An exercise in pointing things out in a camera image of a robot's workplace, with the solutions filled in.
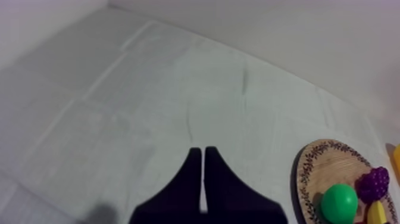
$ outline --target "plastic toy food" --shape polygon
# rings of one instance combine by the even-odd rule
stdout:
[[[367,215],[367,224],[385,224],[387,222],[385,210],[380,201],[374,201]]]
[[[384,167],[371,170],[362,175],[356,183],[357,194],[366,204],[380,200],[388,193],[389,173]]]
[[[345,184],[331,186],[321,201],[324,217],[333,224],[353,223],[357,207],[357,194],[351,186]]]

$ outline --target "green ball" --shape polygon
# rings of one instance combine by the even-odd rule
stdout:
[[[357,212],[358,198],[346,184],[332,185],[323,195],[321,209],[324,217],[334,224],[352,223]]]

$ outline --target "white wall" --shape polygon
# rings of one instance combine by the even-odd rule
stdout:
[[[0,0],[0,68],[107,0]]]
[[[396,0],[111,0],[241,49],[400,127]]]

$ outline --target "round wooden board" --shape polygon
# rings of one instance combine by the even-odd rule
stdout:
[[[321,139],[307,145],[297,165],[297,195],[307,224],[328,223],[320,211],[325,191],[336,183],[354,187],[355,181],[372,169],[370,163],[348,145],[332,139]],[[381,199],[390,224],[398,223],[396,210],[389,194]],[[366,206],[358,200],[354,223],[366,217]]]

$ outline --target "yellow toy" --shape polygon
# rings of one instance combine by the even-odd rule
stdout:
[[[380,201],[374,201],[371,204],[367,214],[367,224],[385,224],[386,220],[385,210]]]

